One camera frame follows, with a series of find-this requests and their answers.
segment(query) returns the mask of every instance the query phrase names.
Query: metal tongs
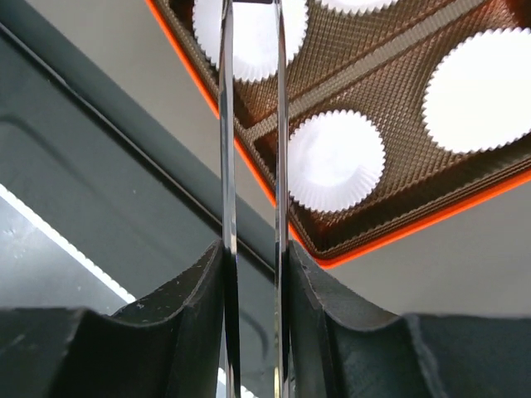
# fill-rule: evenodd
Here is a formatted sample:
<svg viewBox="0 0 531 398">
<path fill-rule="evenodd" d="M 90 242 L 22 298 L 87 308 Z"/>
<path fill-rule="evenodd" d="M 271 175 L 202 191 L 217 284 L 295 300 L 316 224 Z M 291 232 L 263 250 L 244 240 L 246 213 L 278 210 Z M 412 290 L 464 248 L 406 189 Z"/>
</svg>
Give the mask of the metal tongs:
<svg viewBox="0 0 531 398">
<path fill-rule="evenodd" d="M 275 397 L 290 395 L 290 329 L 288 323 L 288 102 L 286 95 L 285 27 L 282 0 L 222 0 L 222 35 L 219 67 L 219 115 L 222 151 L 223 248 L 225 255 L 225 369 L 227 398 L 241 398 L 240 325 L 236 267 L 236 182 L 234 175 L 234 89 L 232 55 L 234 2 L 275 4 L 279 43 L 278 152 L 275 210 Z"/>
</svg>

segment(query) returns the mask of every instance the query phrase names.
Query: tweezers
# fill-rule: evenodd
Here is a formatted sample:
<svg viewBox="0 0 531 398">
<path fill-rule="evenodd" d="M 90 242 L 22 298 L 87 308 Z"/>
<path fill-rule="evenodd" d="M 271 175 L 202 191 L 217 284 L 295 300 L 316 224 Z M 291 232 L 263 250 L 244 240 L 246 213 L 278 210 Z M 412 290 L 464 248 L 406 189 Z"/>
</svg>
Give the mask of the tweezers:
<svg viewBox="0 0 531 398">
<path fill-rule="evenodd" d="M 286 94 L 285 26 L 282 0 L 222 0 L 219 67 L 219 115 L 222 156 L 222 240 L 225 291 L 225 370 L 227 398 L 241 398 L 240 325 L 236 247 L 236 181 L 234 173 L 234 87 L 232 56 L 234 2 L 275 4 L 278 31 L 278 151 L 275 184 L 275 398 L 290 396 L 290 329 L 288 323 L 288 101 Z"/>
</svg>

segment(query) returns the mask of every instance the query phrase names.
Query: white paper cup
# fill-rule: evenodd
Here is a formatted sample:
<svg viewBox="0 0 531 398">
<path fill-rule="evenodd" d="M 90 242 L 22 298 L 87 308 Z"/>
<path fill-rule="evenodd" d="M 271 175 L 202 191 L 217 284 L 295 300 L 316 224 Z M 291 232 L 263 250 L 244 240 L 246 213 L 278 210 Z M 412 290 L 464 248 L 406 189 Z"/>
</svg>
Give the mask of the white paper cup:
<svg viewBox="0 0 531 398">
<path fill-rule="evenodd" d="M 352 110 L 304 121 L 288 145 L 290 194 L 312 211 L 356 206 L 382 177 L 385 151 L 376 127 Z"/>
<path fill-rule="evenodd" d="M 469 37 L 437 66 L 426 88 L 427 133 L 454 153 L 502 147 L 531 131 L 531 30 Z"/>
<path fill-rule="evenodd" d="M 278 71 L 278 35 L 275 4 L 235 2 L 234 77 L 260 81 Z M 308 28 L 306 0 L 282 2 L 285 24 L 286 59 L 290 63 L 299 53 Z M 219 69 L 222 0 L 195 0 L 193 31 L 208 60 Z"/>
<path fill-rule="evenodd" d="M 366 14 L 378 12 L 398 2 L 398 0 L 318 0 L 323 7 L 343 14 Z"/>
</svg>

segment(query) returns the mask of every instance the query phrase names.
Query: paper cupcake liner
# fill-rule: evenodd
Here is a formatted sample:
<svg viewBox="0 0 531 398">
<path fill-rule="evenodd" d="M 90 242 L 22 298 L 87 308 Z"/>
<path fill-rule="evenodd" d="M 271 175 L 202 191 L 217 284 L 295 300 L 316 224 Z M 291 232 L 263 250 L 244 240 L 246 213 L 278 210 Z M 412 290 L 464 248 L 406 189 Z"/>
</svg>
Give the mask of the paper cupcake liner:
<svg viewBox="0 0 531 398">
<path fill-rule="evenodd" d="M 342 14 L 367 14 L 389 8 L 398 0 L 317 0 L 321 6 Z"/>
<path fill-rule="evenodd" d="M 235 2 L 233 75 L 257 82 L 278 71 L 275 4 Z M 306 0 L 282 2 L 286 59 L 290 63 L 303 46 L 308 29 Z M 195 0 L 192 25 L 197 43 L 219 69 L 222 0 Z"/>
<path fill-rule="evenodd" d="M 453 153 L 483 152 L 531 131 L 531 30 L 469 37 L 437 66 L 426 87 L 426 131 Z"/>
<path fill-rule="evenodd" d="M 311 211 L 356 206 L 382 177 L 382 139 L 366 116 L 336 110 L 304 121 L 288 146 L 290 194 Z"/>
</svg>

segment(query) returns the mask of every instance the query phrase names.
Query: white strip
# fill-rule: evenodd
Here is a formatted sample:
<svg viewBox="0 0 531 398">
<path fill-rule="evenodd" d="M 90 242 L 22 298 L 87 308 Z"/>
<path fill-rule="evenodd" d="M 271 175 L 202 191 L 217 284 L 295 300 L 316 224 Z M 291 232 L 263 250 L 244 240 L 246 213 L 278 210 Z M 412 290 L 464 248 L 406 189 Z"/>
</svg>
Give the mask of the white strip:
<svg viewBox="0 0 531 398">
<path fill-rule="evenodd" d="M 0 197 L 22 214 L 44 235 L 53 240 L 59 247 L 68 253 L 74 260 L 83 265 L 86 270 L 93 274 L 102 284 L 111 289 L 116 295 L 127 304 L 132 303 L 135 298 L 127 290 L 122 288 L 115 280 L 108 276 L 100 267 L 90 261 L 83 253 L 76 249 L 59 232 L 54 230 L 50 224 L 42 220 L 32 209 L 26 206 L 20 199 L 15 197 L 4 185 L 0 184 Z"/>
</svg>

